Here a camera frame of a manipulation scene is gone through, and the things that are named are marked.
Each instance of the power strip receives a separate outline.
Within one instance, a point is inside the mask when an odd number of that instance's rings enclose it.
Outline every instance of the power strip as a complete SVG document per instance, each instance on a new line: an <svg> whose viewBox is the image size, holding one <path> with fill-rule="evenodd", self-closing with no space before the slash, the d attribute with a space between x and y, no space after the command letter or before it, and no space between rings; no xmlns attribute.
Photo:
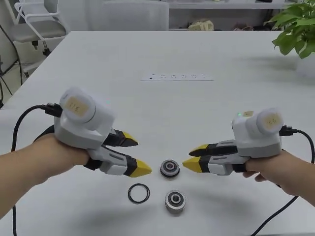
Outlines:
<svg viewBox="0 0 315 236"><path fill-rule="evenodd" d="M207 74L200 73L173 73L150 74L141 81L213 81Z"/></svg>

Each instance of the ball bearing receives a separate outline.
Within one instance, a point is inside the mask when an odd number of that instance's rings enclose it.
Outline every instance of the ball bearing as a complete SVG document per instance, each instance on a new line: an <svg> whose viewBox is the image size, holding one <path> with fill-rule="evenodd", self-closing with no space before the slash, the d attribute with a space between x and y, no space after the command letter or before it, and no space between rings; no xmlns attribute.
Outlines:
<svg viewBox="0 0 315 236"><path fill-rule="evenodd" d="M165 160L161 164L161 174L166 178L173 178L179 174L179 165L174 160Z"/></svg>
<svg viewBox="0 0 315 236"><path fill-rule="evenodd" d="M166 194L165 197L165 206L166 209L172 214L181 213L186 205L186 197L185 195L178 191L172 190Z"/></svg>

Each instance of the hand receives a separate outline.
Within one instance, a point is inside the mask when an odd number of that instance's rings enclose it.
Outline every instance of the hand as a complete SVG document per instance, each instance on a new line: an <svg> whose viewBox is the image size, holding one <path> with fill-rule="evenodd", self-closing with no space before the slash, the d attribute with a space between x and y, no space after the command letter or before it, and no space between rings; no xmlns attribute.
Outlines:
<svg viewBox="0 0 315 236"><path fill-rule="evenodd" d="M305 175L314 171L312 164L284 150L278 156L250 159L246 162L246 168L248 171L243 173L244 177L259 173L255 177L257 182L269 180L290 195L299 195L298 188L303 183Z"/></svg>
<svg viewBox="0 0 315 236"><path fill-rule="evenodd" d="M54 134L44 135L26 148L33 153L30 158L34 164L43 170L43 180L40 182L62 174L76 165L85 165L89 160L85 150L61 143Z"/></svg>

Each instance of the rubber o-ring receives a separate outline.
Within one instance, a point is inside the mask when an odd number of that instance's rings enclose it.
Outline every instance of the rubber o-ring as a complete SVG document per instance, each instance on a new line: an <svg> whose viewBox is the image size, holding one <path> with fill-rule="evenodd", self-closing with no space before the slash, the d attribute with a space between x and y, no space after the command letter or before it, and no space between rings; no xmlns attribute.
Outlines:
<svg viewBox="0 0 315 236"><path fill-rule="evenodd" d="M146 191L147 191L147 196L145 197L145 199L143 199L143 200L141 200L141 201L136 201L136 200L134 200L133 198L132 198L132 196L131 196L131 191L132 191L132 189L134 188L134 187L136 187L136 186L142 186L142 187L144 187L145 189L146 189ZM135 183L133 186L131 186L130 188L129 188L129 190L128 190L128 198L129 198L129 200L132 202L132 203L134 203L134 204L141 204L141 203L144 203L144 202L146 202L148 199L149 199L149 197L150 197L150 189L149 189L149 187L148 186L146 186L145 184L142 184L142 183Z"/></svg>

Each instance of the label sticker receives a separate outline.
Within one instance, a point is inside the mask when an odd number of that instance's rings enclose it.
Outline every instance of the label sticker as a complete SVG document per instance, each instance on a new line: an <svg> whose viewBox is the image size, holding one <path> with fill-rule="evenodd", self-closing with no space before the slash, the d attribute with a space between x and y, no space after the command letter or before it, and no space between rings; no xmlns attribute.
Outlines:
<svg viewBox="0 0 315 236"><path fill-rule="evenodd" d="M149 74L141 81L213 81L213 78L202 73Z"/></svg>
<svg viewBox="0 0 315 236"><path fill-rule="evenodd" d="M263 124L266 129L272 129L274 126L277 126L280 123L281 118L278 113L269 114L263 119Z"/></svg>
<svg viewBox="0 0 315 236"><path fill-rule="evenodd" d="M244 116L244 117L252 117L253 114L254 114L253 111L247 111L247 112L244 112L244 113L243 113L243 116Z"/></svg>
<svg viewBox="0 0 315 236"><path fill-rule="evenodd" d="M73 112L79 117L84 116L84 114L89 109L88 105L80 102L76 97L70 97L65 104L65 108L67 108L69 111Z"/></svg>

